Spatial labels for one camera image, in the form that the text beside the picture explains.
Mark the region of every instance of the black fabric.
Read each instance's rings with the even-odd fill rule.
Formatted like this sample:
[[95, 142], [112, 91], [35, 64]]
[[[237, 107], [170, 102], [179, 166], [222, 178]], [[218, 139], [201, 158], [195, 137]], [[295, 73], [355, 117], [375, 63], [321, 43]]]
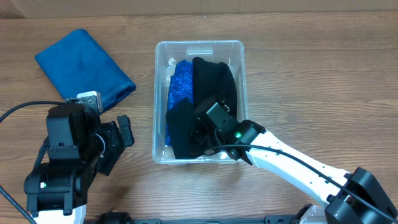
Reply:
[[206, 62], [194, 58], [193, 102], [184, 98], [166, 112], [171, 145], [176, 159], [194, 159], [203, 155], [203, 149], [216, 144], [213, 133], [208, 133], [197, 123], [195, 108], [210, 97], [223, 101], [236, 117], [237, 95], [235, 81], [228, 65]]
[[166, 112], [169, 124], [170, 140], [176, 159], [194, 159], [201, 156], [195, 152], [195, 143], [191, 140], [191, 132], [195, 129], [195, 107], [188, 98], [181, 100]]
[[195, 107], [210, 97], [222, 101], [236, 118], [238, 100], [234, 77], [228, 65], [207, 62], [200, 57], [193, 60], [193, 102]]

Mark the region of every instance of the wooden table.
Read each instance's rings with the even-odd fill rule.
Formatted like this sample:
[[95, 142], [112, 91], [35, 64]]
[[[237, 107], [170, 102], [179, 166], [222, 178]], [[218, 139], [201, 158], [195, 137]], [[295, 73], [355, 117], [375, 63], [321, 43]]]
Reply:
[[[263, 217], [313, 202], [247, 164], [157, 165], [151, 158], [155, 45], [161, 40], [238, 39], [245, 47], [249, 119], [331, 166], [371, 171], [398, 206], [398, 12], [88, 17], [0, 20], [0, 110], [61, 97], [34, 55], [82, 27], [136, 83], [103, 114], [126, 114], [136, 139], [109, 177], [89, 190], [87, 217]], [[0, 184], [25, 207], [25, 177], [46, 137], [50, 106], [0, 124]], [[25, 223], [0, 197], [0, 223]]]

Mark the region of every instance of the clear plastic bin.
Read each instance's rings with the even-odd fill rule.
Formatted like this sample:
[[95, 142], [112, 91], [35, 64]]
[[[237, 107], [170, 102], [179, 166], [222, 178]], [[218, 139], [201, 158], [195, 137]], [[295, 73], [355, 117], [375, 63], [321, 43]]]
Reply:
[[152, 133], [152, 158], [158, 164], [186, 164], [217, 162], [231, 164], [235, 161], [225, 152], [213, 156], [201, 156], [196, 159], [175, 159], [172, 147], [165, 145], [167, 96], [170, 77], [175, 66], [182, 60], [191, 62], [201, 57], [208, 62], [228, 64], [235, 79], [238, 93], [238, 121], [248, 118], [248, 97], [246, 73], [244, 70], [244, 50], [238, 40], [214, 41], [163, 41], [156, 45], [155, 51], [155, 93], [154, 127]]

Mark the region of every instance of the folded blue towel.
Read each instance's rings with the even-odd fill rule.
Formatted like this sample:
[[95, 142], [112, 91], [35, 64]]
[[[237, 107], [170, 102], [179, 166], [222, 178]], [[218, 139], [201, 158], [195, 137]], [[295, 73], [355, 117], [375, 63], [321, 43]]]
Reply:
[[83, 29], [77, 29], [35, 56], [63, 98], [101, 93], [104, 111], [136, 89], [114, 60]]

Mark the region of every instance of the wood grain surface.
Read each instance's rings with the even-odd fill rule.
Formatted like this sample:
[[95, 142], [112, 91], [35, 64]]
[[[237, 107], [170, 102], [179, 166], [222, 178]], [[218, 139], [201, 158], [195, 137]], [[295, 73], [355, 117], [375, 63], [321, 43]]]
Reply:
[[[0, 20], [0, 113], [32, 100], [62, 100], [34, 55], [84, 28], [136, 83], [101, 116], [126, 114], [136, 139], [109, 177], [89, 190], [87, 218], [232, 218], [296, 213], [313, 202], [247, 164], [162, 166], [151, 158], [155, 45], [238, 39], [244, 44], [249, 119], [331, 166], [371, 171], [398, 206], [398, 12]], [[0, 124], [0, 183], [25, 207], [25, 177], [46, 137], [50, 106]], [[0, 223], [25, 223], [0, 197]]]
[[224, 14], [254, 12], [396, 11], [396, 0], [2, 0], [25, 18]]

